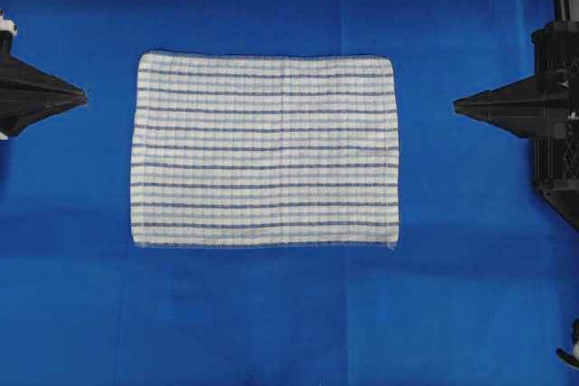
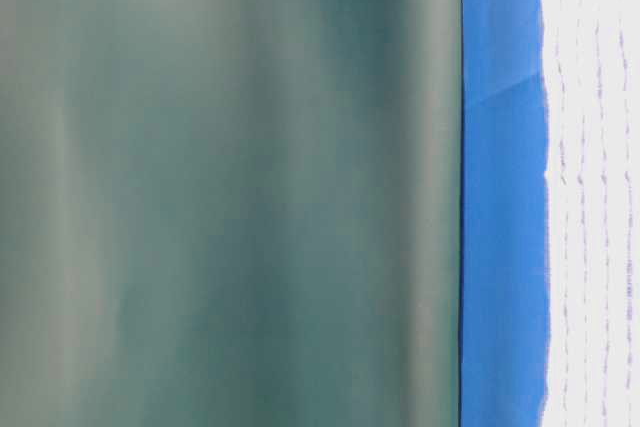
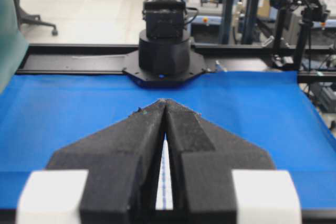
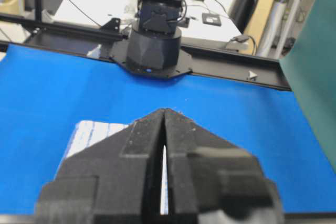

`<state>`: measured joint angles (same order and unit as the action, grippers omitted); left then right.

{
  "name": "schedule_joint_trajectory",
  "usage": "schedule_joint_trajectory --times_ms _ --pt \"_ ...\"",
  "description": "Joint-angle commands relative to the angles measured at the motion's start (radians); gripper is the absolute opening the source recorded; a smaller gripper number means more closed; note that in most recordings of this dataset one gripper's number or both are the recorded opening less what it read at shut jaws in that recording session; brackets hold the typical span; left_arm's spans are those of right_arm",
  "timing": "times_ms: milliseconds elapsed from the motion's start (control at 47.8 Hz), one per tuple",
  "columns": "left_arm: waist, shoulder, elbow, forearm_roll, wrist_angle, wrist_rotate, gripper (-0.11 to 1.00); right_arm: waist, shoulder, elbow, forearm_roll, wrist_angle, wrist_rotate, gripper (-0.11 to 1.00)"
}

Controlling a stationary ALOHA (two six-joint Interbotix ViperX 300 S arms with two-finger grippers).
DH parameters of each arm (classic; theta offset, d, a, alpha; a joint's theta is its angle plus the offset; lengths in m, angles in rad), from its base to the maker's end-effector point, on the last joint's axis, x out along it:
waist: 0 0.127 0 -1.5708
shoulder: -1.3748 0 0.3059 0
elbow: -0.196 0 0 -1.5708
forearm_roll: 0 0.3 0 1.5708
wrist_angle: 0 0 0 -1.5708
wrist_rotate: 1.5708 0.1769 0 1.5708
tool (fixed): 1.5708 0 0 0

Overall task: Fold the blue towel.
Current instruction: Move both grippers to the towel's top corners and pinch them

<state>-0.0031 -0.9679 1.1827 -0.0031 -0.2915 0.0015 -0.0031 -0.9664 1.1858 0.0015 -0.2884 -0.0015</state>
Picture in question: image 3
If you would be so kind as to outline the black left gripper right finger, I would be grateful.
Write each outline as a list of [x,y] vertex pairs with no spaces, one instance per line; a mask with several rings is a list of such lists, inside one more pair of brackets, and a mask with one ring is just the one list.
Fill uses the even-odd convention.
[[302,223],[289,172],[263,148],[167,100],[174,201],[188,223]]

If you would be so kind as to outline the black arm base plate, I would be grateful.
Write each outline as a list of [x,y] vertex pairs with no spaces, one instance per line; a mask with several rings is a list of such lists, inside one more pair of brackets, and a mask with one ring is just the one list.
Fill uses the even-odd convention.
[[140,87],[145,88],[172,88],[179,87],[190,80],[206,73],[207,66],[204,57],[191,52],[190,65],[187,70],[177,75],[154,74],[143,70],[139,66],[138,51],[124,55],[122,72]]

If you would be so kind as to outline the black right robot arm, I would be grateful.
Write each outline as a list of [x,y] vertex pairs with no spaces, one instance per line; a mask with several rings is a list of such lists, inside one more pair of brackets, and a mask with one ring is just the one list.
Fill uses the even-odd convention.
[[139,34],[137,51],[124,58],[124,72],[148,81],[189,79],[202,71],[191,63],[191,58],[202,57],[191,52],[183,0],[144,0],[142,15],[146,27]]

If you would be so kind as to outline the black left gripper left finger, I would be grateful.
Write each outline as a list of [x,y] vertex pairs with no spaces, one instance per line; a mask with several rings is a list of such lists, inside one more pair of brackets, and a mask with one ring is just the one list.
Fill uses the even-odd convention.
[[32,172],[17,223],[131,223],[155,208],[165,101],[56,150]]

